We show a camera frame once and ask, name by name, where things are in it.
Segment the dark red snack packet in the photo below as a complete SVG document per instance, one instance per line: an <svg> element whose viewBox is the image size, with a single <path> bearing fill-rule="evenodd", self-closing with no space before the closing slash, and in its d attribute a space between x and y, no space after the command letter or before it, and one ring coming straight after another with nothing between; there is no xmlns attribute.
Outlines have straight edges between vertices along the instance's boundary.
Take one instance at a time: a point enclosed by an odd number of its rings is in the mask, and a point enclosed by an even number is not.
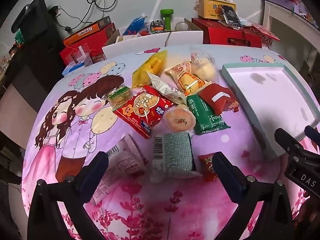
<svg viewBox="0 0 320 240"><path fill-rule="evenodd" d="M201 90L199 96L213 109L216 115L226 111L239 111L238 100L232 91L216 83Z"/></svg>

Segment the small red candy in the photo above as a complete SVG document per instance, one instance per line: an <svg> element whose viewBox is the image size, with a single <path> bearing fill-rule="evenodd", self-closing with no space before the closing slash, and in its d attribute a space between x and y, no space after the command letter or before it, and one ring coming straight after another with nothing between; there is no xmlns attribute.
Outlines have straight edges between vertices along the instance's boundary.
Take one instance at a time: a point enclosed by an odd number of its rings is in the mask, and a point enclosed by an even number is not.
<svg viewBox="0 0 320 240"><path fill-rule="evenodd" d="M198 156L201 164L201 174L205 182L218 180L218 176L213 169L213 155L213 153L210 153Z"/></svg>

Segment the pink snack packet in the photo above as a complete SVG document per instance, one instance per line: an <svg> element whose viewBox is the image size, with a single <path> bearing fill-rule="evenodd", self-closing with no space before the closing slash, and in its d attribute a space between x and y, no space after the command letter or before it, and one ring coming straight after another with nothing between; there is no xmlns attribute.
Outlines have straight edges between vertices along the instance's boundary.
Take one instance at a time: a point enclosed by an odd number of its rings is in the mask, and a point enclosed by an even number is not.
<svg viewBox="0 0 320 240"><path fill-rule="evenodd" d="M129 135L122 137L107 155L109 165L93 194L94 205L99 205L122 180L143 175L146 171L143 157Z"/></svg>

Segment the yellow jelly cup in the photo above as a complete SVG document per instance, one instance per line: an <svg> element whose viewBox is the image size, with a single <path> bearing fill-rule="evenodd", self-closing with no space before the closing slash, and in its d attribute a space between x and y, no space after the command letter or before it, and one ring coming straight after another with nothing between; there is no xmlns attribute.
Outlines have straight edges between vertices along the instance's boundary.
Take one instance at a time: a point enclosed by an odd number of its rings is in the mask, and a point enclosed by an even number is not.
<svg viewBox="0 0 320 240"><path fill-rule="evenodd" d="M163 120L173 132L191 131L196 125L196 118L186 105L178 105L165 111Z"/></svg>

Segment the clear white bun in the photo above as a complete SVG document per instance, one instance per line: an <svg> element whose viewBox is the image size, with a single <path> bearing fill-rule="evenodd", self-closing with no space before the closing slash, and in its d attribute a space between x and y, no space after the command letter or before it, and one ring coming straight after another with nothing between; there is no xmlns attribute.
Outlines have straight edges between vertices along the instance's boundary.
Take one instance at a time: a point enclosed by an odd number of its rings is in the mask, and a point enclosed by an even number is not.
<svg viewBox="0 0 320 240"><path fill-rule="evenodd" d="M191 71L194 75L208 82L219 80L215 60L212 56L202 50L193 50L190 57Z"/></svg>

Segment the pale green barcode snack packet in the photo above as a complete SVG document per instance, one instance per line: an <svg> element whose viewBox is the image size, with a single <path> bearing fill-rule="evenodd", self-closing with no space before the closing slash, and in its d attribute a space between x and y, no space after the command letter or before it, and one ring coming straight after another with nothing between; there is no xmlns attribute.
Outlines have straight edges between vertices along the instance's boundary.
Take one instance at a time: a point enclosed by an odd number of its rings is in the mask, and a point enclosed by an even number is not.
<svg viewBox="0 0 320 240"><path fill-rule="evenodd" d="M160 183L167 178L200 177L197 171L189 131L158 135L153 140L153 159L150 180Z"/></svg>

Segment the orange egg cake packet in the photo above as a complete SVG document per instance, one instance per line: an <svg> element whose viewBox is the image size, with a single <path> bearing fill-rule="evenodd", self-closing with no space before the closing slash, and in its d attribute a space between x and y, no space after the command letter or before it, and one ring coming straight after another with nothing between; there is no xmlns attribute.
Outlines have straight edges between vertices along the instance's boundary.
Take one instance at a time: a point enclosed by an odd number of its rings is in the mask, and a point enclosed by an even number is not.
<svg viewBox="0 0 320 240"><path fill-rule="evenodd" d="M177 64L173 67L170 67L165 72L171 75L178 86L178 89L182 91L185 96L197 94L212 84L211 81L205 81L194 75L191 70L190 62Z"/></svg>

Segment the white rice cracker packet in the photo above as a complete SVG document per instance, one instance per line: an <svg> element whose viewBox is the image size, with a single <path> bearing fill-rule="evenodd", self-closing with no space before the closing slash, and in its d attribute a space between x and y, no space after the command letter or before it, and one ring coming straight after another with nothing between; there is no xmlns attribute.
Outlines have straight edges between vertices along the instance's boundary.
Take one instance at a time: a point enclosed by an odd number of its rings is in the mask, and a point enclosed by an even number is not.
<svg viewBox="0 0 320 240"><path fill-rule="evenodd" d="M152 87L157 90L165 98L169 99L177 105L186 105L186 96L172 85L162 81L157 75L147 72Z"/></svg>

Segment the green small cake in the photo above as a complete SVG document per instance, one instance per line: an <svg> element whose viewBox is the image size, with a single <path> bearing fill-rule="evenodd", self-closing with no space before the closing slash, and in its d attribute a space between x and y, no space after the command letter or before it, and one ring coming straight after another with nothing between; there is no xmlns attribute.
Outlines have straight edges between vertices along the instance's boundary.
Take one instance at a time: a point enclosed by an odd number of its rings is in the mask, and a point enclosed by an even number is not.
<svg viewBox="0 0 320 240"><path fill-rule="evenodd" d="M111 90L107 95L107 100L113 109L117 109L131 98L131 90L125 85L121 85Z"/></svg>

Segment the red waffle biscuit packet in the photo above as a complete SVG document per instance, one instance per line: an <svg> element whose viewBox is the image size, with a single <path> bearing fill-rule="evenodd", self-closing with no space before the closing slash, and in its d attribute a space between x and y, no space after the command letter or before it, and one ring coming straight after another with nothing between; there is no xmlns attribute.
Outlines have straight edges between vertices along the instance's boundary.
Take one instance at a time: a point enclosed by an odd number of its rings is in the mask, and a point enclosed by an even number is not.
<svg viewBox="0 0 320 240"><path fill-rule="evenodd" d="M156 89L145 85L140 92L113 112L142 137L149 139L153 126L160 122L164 112L173 105L171 100Z"/></svg>

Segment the yellow soft bread packet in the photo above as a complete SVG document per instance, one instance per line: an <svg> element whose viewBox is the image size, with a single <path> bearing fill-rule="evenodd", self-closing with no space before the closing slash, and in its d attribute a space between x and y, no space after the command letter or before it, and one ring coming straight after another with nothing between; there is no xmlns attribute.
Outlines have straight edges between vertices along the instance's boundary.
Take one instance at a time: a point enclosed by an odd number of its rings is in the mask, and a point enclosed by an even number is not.
<svg viewBox="0 0 320 240"><path fill-rule="evenodd" d="M168 52L159 51L148 58L136 71L132 74L132 87L143 87L150 85L151 81L148 74L159 76L164 68L167 60Z"/></svg>

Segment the black cabinet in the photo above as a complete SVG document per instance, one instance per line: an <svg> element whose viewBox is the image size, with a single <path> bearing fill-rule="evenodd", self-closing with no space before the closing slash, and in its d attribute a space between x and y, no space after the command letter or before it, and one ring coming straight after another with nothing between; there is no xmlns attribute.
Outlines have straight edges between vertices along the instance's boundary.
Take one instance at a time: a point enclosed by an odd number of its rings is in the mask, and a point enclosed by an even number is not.
<svg viewBox="0 0 320 240"><path fill-rule="evenodd" d="M24 44L11 59L5 76L22 95L48 94L63 78L63 44L45 0L26 5L11 26L20 30Z"/></svg>

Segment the clear acrylic box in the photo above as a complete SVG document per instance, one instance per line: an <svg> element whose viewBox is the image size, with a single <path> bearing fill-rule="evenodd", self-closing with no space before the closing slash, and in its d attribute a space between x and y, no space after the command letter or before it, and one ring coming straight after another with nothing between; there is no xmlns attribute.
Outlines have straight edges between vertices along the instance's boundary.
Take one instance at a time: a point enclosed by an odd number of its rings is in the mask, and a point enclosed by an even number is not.
<svg viewBox="0 0 320 240"><path fill-rule="evenodd" d="M77 64L84 61L84 66L90 66L93 64L92 58L90 56L91 50L89 49L88 44L84 43L83 45L78 46L77 49L73 49L67 56L66 61L67 65Z"/></svg>

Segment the colourful toy pile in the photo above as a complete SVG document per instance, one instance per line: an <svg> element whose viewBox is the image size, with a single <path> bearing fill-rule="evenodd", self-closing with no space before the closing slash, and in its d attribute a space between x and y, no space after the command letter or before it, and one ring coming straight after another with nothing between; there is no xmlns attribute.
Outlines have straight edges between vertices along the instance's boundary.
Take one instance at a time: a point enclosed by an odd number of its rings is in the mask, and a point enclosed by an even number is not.
<svg viewBox="0 0 320 240"><path fill-rule="evenodd" d="M150 31L152 34L160 34L165 32L165 23L163 20L155 20L150 23Z"/></svg>

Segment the red box on left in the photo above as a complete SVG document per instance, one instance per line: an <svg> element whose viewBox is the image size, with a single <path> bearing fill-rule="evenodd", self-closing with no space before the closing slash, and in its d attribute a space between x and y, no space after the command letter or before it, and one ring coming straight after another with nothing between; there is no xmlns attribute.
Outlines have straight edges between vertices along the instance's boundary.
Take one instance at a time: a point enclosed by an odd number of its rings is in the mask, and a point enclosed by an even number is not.
<svg viewBox="0 0 320 240"><path fill-rule="evenodd" d="M89 53L92 61L97 61L95 58L103 56L102 48L112 41L111 37L115 32L116 26L114 23L110 23L102 29L95 23L65 38L63 41L65 47L60 52L64 64L66 66L69 64L70 55L79 52L79 47Z"/></svg>

